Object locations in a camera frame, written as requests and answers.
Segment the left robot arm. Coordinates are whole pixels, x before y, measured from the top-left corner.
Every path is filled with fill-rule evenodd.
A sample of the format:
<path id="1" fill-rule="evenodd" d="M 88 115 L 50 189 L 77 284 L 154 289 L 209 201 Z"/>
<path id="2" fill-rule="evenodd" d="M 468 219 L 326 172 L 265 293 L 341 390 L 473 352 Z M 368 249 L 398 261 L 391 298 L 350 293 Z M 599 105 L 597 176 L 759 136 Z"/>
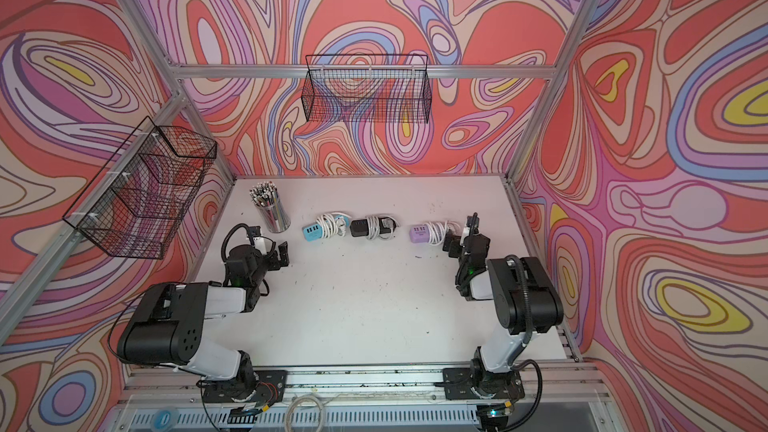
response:
<path id="1" fill-rule="evenodd" d="M 227 233 L 220 253 L 221 282 L 165 282 L 144 292 L 116 355 L 124 364 L 197 376 L 205 405 L 253 402 L 262 411 L 282 400 L 286 373 L 256 372 L 247 352 L 205 337 L 204 326 L 253 312 L 270 294 L 266 275 L 290 265 L 289 246 L 262 235 L 258 226 L 240 223 Z"/>

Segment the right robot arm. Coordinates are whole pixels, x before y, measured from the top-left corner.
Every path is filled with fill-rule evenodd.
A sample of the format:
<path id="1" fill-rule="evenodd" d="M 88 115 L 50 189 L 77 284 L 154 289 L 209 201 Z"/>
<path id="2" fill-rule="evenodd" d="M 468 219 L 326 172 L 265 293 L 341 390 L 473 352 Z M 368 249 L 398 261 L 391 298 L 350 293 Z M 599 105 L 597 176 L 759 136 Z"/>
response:
<path id="1" fill-rule="evenodd" d="M 445 368 L 436 385 L 448 400 L 503 400 L 525 397 L 521 372 L 536 365 L 521 356 L 533 340 L 559 326 L 564 307 L 543 265 L 535 257 L 489 256 L 491 240 L 479 231 L 479 217 L 462 231 L 447 227 L 442 249 L 458 260 L 454 285 L 468 301 L 491 301 L 499 326 L 479 346 L 466 368 Z"/>

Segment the blue power strip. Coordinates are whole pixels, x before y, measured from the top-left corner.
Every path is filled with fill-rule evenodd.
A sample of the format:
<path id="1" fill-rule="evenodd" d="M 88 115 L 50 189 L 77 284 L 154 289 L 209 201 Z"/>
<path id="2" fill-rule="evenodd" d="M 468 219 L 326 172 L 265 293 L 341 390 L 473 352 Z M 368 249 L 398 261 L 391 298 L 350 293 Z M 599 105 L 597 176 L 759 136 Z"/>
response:
<path id="1" fill-rule="evenodd" d="M 303 237 L 308 242 L 333 237 L 345 237 L 351 225 L 351 217 L 343 212 L 326 212 L 318 215 L 313 224 L 303 228 Z"/>

